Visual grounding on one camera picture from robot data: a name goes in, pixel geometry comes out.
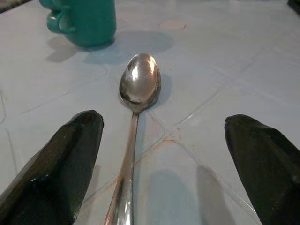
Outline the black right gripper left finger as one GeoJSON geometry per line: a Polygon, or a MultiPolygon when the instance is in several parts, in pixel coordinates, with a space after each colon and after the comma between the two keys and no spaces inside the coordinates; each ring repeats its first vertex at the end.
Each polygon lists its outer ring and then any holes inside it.
{"type": "Polygon", "coordinates": [[[62,125],[1,194],[1,224],[73,224],[92,178],[103,128],[103,117],[95,110],[62,125]]]}

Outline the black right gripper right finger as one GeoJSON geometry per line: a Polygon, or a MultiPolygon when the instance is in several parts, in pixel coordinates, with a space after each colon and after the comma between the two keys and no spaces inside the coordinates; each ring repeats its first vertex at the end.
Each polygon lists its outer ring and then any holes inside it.
{"type": "Polygon", "coordinates": [[[243,187],[264,225],[300,223],[300,151],[279,130],[236,114],[225,140],[243,187]]]}

